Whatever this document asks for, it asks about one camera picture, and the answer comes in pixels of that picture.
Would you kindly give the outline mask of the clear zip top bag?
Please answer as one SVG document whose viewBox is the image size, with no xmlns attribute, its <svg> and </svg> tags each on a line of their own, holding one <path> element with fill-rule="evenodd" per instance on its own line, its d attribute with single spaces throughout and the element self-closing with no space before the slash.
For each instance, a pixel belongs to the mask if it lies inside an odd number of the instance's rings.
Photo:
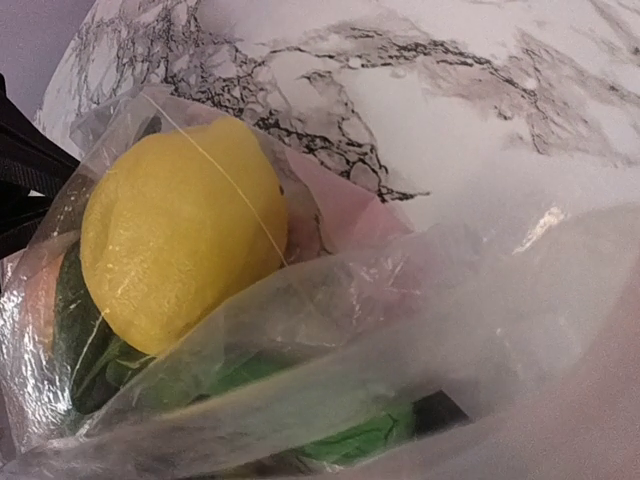
<svg viewBox="0 0 640 480">
<path fill-rule="evenodd" d="M 419 347 L 402 401 L 344 431 L 178 479 L 635 479 L 639 475 L 639 171 L 509 149 L 395 207 L 244 123 L 284 191 L 281 266 L 226 299 L 98 411 L 23 319 L 26 281 L 80 244 L 84 212 L 145 137 L 231 117 L 154 86 L 72 128 L 83 158 L 29 245 L 3 263 L 1 367 L 16 458 L 5 479 L 130 479 L 89 443 L 365 339 Z M 417 439 L 442 390 L 469 417 Z"/>
</svg>

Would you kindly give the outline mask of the fake green leafy vegetable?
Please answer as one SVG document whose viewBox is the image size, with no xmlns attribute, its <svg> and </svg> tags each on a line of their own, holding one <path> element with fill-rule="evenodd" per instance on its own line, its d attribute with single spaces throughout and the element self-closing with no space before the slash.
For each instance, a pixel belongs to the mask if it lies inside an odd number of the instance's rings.
<svg viewBox="0 0 640 480">
<path fill-rule="evenodd" d="M 233 469 L 334 435 L 402 401 L 422 373 L 414 345 L 365 339 L 223 396 L 89 443 L 115 475 L 178 479 Z"/>
</svg>

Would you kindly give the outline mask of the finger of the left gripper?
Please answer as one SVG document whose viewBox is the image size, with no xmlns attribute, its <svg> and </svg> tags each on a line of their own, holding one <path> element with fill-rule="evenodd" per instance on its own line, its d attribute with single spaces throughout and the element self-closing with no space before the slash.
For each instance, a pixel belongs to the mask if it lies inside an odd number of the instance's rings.
<svg viewBox="0 0 640 480">
<path fill-rule="evenodd" d="M 25 248 L 79 161 L 44 136 L 1 84 L 1 256 Z"/>
</svg>

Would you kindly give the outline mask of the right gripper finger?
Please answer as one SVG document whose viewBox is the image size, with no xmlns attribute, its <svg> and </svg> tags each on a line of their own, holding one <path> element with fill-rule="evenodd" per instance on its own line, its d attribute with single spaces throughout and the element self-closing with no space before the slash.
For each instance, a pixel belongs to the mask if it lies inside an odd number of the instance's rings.
<svg viewBox="0 0 640 480">
<path fill-rule="evenodd" d="M 468 415 L 442 390 L 414 403 L 414 436 L 417 439 L 468 421 Z"/>
</svg>

